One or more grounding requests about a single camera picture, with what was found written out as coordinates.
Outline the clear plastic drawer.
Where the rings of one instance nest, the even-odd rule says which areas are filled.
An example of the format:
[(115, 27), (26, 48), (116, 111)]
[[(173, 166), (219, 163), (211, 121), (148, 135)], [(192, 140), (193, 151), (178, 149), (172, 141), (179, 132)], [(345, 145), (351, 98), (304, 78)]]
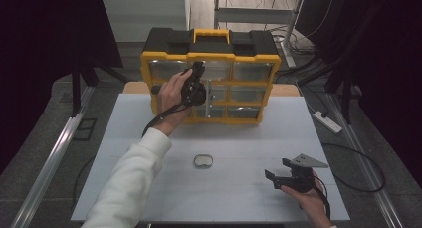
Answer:
[(212, 81), (227, 81), (229, 78), (229, 71), (231, 63), (225, 61), (204, 61), (205, 68), (202, 80)]

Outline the black metal stand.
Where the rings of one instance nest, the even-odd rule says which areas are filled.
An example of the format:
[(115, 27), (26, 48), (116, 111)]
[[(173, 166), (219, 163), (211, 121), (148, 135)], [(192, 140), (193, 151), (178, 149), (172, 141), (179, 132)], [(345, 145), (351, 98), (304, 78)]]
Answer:
[(84, 79), (88, 87), (95, 87), (99, 82), (95, 68), (101, 69), (123, 83), (129, 82), (128, 77), (124, 76), (113, 67), (107, 66), (93, 58), (77, 56), (72, 68), (73, 110), (71, 117), (76, 117), (82, 110), (81, 79)]
[(297, 81), (297, 85), (299, 87), (304, 86), (325, 74), (330, 74), (324, 85), (324, 89), (328, 93), (335, 93), (339, 88), (341, 88), (340, 114), (348, 124), (351, 124), (349, 106), (350, 99), (352, 97), (352, 68), (349, 62), (349, 58), (340, 57), (310, 76), (307, 76), (304, 79), (299, 79)]

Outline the grid of clear drawers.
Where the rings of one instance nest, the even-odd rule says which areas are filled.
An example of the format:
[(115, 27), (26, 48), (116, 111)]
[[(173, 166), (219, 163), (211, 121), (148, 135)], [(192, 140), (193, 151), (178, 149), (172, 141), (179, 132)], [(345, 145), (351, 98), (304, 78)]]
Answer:
[[(159, 87), (176, 73), (192, 69), (194, 62), (181, 60), (150, 59), (142, 63), (142, 75), (151, 89), (156, 108)], [(273, 63), (229, 62), (231, 68), (227, 81), (211, 81), (210, 118), (204, 116), (204, 106), (194, 106), (189, 123), (210, 122), (227, 124), (259, 123), (271, 90)]]

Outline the dark floor hatch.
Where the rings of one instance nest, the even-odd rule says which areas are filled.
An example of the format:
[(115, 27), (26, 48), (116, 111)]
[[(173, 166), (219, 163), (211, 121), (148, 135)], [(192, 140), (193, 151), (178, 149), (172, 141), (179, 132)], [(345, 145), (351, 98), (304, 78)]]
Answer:
[(74, 134), (76, 141), (89, 141), (94, 133), (97, 120), (95, 118), (83, 118)]

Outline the metal floor rail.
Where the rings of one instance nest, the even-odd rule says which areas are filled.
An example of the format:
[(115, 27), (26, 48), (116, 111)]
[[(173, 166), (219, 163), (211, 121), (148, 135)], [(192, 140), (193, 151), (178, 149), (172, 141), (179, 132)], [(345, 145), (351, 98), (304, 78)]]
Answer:
[(40, 173), (34, 181), (26, 199), (17, 212), (10, 228), (28, 228), (35, 216), (43, 197), (68, 149), (68, 146), (85, 114), (94, 87), (86, 87), (81, 95), (81, 107), (72, 115), (65, 124), (54, 147), (52, 148)]
[[(336, 119), (340, 126), (342, 127), (342, 131), (346, 136), (347, 142), (349, 143), (350, 147), (356, 151), (364, 152), (363, 146), (361, 145), (357, 135), (355, 134), (353, 127), (347, 123), (345, 118), (341, 113), (340, 102), (337, 100), (335, 95), (326, 94), (327, 101), (329, 105), (332, 107), (333, 113), (336, 116)], [(376, 189), (377, 187), (381, 186), (381, 178), (376, 174), (375, 165), (370, 161), (367, 161), (365, 158), (359, 158), (358, 163), (362, 169), (362, 173), (364, 174), (365, 180), (370, 188)], [(380, 211), (387, 223), (389, 228), (404, 228), (399, 215), (392, 204), (389, 195), (385, 188), (376, 191), (373, 193), (373, 196), (380, 208)]]

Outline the person's right hand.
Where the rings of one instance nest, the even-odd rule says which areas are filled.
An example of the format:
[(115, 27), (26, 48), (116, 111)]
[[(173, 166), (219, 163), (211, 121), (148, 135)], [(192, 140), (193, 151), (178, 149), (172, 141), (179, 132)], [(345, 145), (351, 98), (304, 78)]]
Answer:
[(323, 200), (313, 189), (307, 193), (299, 193), (288, 186), (282, 186), (281, 190), (299, 202), (314, 228), (329, 228), (334, 225), (325, 214)]

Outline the yellow black organizer case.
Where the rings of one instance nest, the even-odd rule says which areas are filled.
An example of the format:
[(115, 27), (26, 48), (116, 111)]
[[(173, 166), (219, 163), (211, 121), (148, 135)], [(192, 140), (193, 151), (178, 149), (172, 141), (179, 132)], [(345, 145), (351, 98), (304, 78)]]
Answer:
[(282, 60), (268, 31), (232, 32), (227, 29), (153, 28), (140, 54), (146, 60), (228, 61), (273, 63), (273, 78)]

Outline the person's left hand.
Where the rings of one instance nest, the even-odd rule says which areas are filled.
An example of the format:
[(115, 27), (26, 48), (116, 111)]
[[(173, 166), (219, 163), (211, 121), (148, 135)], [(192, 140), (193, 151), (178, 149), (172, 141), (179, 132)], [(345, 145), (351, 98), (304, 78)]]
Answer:
[[(185, 73), (175, 74), (168, 82), (161, 86), (157, 96), (157, 111), (159, 113), (165, 112), (182, 102), (181, 89), (191, 74), (191, 69)], [(181, 124), (184, 123), (185, 119), (189, 116), (190, 111), (191, 108), (187, 108), (183, 111), (170, 114), (158, 122), (154, 128), (158, 129), (165, 135), (170, 136)]]

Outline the white metal desk frame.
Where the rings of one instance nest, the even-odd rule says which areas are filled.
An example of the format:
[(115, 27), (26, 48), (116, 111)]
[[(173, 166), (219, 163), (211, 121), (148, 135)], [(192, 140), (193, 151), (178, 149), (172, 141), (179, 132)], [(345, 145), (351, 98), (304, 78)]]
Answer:
[(286, 63), (290, 69), (295, 69), (291, 40), (294, 38), (294, 28), (300, 13), (303, 0), (214, 0), (214, 28), (221, 23), (228, 24), (258, 24), (265, 30), (282, 30), (284, 36), (277, 42), (282, 49)]

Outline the white power strip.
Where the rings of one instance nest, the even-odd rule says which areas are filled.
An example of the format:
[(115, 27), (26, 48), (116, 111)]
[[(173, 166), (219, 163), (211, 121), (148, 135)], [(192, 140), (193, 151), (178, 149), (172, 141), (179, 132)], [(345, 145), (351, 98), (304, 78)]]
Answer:
[(320, 111), (315, 112), (313, 117), (333, 133), (339, 133), (342, 131), (342, 128), (337, 123), (331, 120), (328, 116), (323, 117), (322, 112)]

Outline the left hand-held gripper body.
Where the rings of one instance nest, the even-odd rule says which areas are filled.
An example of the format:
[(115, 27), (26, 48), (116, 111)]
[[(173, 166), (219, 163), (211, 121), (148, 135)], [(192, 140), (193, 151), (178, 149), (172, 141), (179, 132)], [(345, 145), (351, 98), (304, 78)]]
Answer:
[(211, 81), (205, 84), (201, 81), (188, 83), (182, 88), (182, 104), (186, 107), (204, 106), (206, 118), (210, 118), (211, 105)]

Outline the dark curtain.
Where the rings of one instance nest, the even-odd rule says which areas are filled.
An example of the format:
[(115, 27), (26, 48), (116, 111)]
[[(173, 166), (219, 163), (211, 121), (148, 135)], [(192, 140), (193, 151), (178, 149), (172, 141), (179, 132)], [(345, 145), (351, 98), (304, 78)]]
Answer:
[(359, 105), (422, 187), (422, 0), (304, 0), (296, 28), (332, 63), (375, 2), (379, 10), (325, 88), (350, 76)]
[(53, 83), (87, 66), (122, 66), (103, 0), (0, 0), (0, 173)]

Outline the wooden table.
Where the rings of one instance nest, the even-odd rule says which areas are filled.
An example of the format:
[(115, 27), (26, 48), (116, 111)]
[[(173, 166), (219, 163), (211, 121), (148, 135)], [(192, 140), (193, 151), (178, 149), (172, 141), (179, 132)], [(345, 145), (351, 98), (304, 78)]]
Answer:
[[(124, 94), (148, 94), (149, 88), (145, 82), (129, 82), (122, 91)], [(273, 84), (271, 97), (299, 97), (300, 91), (295, 85)]]

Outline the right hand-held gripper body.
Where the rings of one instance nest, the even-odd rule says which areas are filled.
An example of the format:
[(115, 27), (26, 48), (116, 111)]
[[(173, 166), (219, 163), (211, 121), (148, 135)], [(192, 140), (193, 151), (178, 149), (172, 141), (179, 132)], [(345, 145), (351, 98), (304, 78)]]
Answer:
[(309, 157), (304, 154), (300, 154), (293, 159), (289, 159), (291, 162), (291, 176), (280, 177), (275, 175), (273, 185), (275, 189), (280, 189), (282, 186), (288, 186), (299, 193), (306, 193), (310, 191), (315, 185), (315, 179), (313, 169), (316, 168), (328, 168), (328, 164), (322, 161), (316, 160), (315, 158)]

